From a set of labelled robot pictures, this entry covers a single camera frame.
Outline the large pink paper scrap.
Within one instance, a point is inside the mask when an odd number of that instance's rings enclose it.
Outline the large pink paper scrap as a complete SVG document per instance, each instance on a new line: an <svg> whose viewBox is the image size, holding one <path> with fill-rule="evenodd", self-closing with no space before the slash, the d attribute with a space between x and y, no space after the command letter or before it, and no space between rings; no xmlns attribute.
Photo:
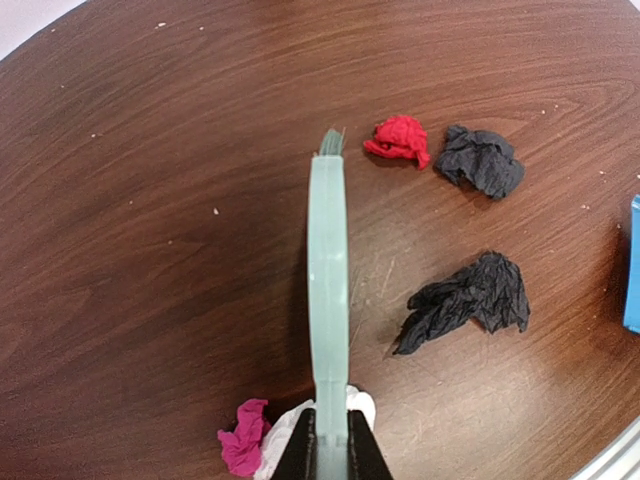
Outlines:
<svg viewBox="0 0 640 480"><path fill-rule="evenodd" d="M221 444L221 457L233 475L249 478L262 462L261 445L271 429L265 416L269 402L252 398L236 410L236 426L232 431L219 430L217 438Z"/></svg>

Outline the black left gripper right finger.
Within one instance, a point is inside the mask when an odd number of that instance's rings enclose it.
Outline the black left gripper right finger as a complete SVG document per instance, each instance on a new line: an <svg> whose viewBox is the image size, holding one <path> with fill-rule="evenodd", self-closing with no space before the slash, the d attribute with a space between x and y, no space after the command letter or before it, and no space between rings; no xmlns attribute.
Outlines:
<svg viewBox="0 0 640 480"><path fill-rule="evenodd" d="M392 480L382 452L360 410L348 412L348 463L350 480Z"/></svg>

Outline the blue plastic dustpan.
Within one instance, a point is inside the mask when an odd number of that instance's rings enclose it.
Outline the blue plastic dustpan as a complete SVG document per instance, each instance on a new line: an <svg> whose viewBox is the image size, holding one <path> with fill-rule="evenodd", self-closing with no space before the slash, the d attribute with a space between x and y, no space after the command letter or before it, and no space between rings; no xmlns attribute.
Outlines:
<svg viewBox="0 0 640 480"><path fill-rule="evenodd" d="M631 202L630 259L629 278L625 310L624 327L638 334L640 332L640 196L635 195Z"/></svg>

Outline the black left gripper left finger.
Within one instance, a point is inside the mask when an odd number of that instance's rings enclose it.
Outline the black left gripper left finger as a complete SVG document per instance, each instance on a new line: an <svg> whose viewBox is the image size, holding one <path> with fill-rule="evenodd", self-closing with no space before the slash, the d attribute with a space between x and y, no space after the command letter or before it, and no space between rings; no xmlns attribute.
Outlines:
<svg viewBox="0 0 640 480"><path fill-rule="evenodd" d="M273 480L313 480L316 478L315 410L302 411L278 465Z"/></svg>

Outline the mint green hand brush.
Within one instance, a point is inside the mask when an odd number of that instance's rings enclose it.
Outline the mint green hand brush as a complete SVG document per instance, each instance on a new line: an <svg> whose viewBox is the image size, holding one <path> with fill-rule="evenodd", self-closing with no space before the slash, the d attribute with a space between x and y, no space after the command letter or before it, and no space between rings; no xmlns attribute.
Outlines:
<svg viewBox="0 0 640 480"><path fill-rule="evenodd" d="M327 131L311 160L309 178L307 280L318 479L349 477L349 282L343 142L342 132Z"/></svg>

